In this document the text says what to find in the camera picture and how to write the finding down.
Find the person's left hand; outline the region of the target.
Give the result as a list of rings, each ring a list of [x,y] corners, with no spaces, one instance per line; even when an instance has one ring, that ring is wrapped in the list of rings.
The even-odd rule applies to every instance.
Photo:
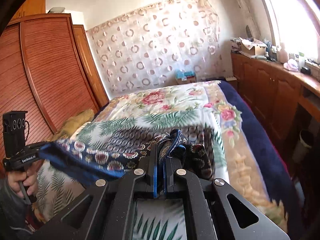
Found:
[[[31,196],[37,193],[38,182],[37,172],[42,166],[43,161],[38,160],[32,163],[25,171],[11,171],[7,174],[8,185],[10,188],[20,197],[24,198],[19,182],[22,182],[23,186],[28,187],[27,195]]]

